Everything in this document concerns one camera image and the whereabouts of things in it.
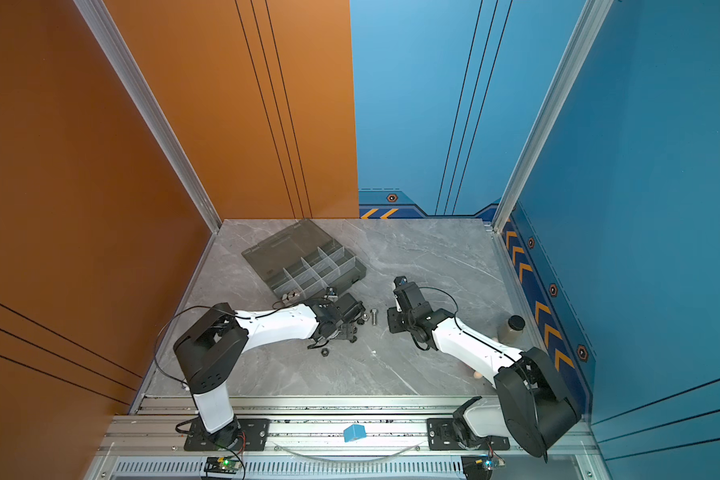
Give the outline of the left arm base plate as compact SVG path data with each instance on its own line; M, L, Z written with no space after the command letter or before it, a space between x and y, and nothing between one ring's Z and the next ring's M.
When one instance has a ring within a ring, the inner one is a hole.
M270 421L266 418L236 418L215 433L209 433L199 417L176 425L176 432L183 435L183 449L189 452L226 450L261 452L265 449Z

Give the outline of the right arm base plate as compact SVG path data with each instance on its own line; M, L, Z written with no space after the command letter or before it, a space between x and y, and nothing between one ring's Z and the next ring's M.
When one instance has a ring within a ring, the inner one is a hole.
M508 451L508 437L475 437L466 434L464 429L457 430L455 420L446 417L434 417L426 420L429 449L432 451Z

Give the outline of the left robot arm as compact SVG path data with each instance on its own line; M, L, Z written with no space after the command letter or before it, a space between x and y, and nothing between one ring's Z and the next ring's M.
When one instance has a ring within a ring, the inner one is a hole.
M238 311L227 303L206 309L175 342L173 352L199 418L187 431L187 451L243 447L241 426L229 400L229 377L242 354L270 344L311 340L324 349L340 337L354 342L365 307L352 295L307 299L268 311Z

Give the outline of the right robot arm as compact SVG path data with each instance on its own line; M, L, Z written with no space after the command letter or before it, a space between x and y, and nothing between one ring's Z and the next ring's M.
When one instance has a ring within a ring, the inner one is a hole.
M455 312L433 309L422 288L404 276L394 279L393 294L390 332L408 333L422 351L456 358L495 390L496 401L475 396L453 412L451 428L461 448L483 449L493 437L511 437L529 455L546 460L550 448L581 420L545 350L502 344L467 326Z

